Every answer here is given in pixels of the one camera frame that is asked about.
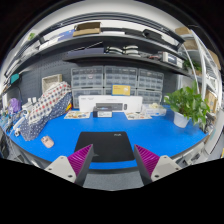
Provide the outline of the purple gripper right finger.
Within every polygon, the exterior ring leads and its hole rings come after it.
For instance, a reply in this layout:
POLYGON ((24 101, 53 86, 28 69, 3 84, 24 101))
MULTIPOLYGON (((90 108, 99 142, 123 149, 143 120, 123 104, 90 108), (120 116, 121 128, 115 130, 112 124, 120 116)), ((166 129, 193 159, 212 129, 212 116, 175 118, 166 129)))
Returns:
POLYGON ((144 185, 181 170, 181 167, 167 155, 158 156, 139 145, 134 145, 134 157, 144 185))

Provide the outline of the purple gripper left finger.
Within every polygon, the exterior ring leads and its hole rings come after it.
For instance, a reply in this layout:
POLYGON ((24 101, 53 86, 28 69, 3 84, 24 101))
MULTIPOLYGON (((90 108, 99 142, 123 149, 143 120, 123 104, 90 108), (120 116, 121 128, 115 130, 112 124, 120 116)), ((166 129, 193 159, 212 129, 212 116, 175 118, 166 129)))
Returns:
POLYGON ((90 163, 94 155, 93 145, 85 146, 70 156, 59 156, 46 171, 82 186, 85 182, 90 163))

